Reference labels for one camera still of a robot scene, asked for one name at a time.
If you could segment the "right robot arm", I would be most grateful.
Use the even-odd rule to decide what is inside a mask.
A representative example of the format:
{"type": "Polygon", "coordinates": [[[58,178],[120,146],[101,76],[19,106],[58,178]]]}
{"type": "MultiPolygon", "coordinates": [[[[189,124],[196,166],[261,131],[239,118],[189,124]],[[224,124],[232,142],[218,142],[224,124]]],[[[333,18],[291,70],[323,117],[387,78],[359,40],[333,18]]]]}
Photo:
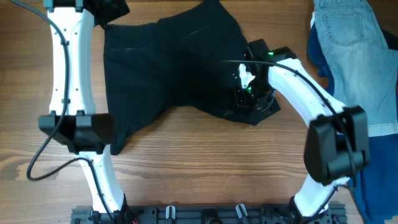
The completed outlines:
{"type": "Polygon", "coordinates": [[[330,205],[338,189],[351,190],[370,161],[368,122],[360,106],[348,107],[327,93],[288,48],[269,50],[264,40],[248,44],[235,61],[241,82],[237,108],[270,116],[279,92],[307,125],[303,161],[308,175],[287,205],[263,208],[264,223],[340,223],[330,205]]]}

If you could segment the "black shorts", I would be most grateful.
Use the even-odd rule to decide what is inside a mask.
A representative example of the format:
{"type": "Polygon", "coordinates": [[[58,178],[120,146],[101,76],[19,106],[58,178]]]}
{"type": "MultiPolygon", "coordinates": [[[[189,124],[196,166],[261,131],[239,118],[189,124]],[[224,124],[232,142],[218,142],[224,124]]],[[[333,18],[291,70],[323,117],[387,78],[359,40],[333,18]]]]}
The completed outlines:
{"type": "Polygon", "coordinates": [[[129,136],[173,106],[194,106],[250,125],[269,117],[236,107],[234,89],[241,82],[235,61],[244,60],[250,42],[219,1],[203,1],[149,24],[107,24],[103,29],[113,155],[129,136]]]}

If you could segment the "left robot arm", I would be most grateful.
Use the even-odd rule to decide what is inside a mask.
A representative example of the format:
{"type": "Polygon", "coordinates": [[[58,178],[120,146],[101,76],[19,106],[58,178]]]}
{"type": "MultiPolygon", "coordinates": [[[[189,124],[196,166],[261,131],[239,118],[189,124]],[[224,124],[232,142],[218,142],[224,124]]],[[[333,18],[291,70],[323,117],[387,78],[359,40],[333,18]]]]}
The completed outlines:
{"type": "Polygon", "coordinates": [[[39,118],[39,128],[75,156],[93,199],[91,207],[72,211],[71,222],[134,223],[111,160],[113,120],[108,113],[96,113],[91,91],[93,5],[45,1],[44,8],[53,22],[53,91],[49,114],[39,118]]]}

